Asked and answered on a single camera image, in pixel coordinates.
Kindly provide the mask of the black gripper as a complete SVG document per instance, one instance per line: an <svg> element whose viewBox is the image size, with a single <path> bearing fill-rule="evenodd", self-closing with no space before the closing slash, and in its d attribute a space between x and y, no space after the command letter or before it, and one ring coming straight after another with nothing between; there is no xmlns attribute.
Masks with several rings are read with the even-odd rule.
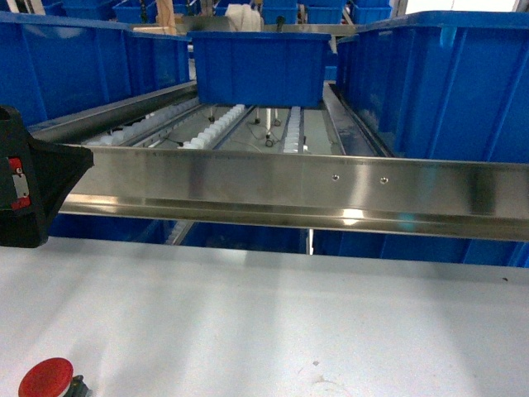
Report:
<svg viewBox="0 0 529 397"><path fill-rule="evenodd" d="M15 108L1 106L1 245L46 243L66 197L93 166L89 149L35 139Z"/></svg>

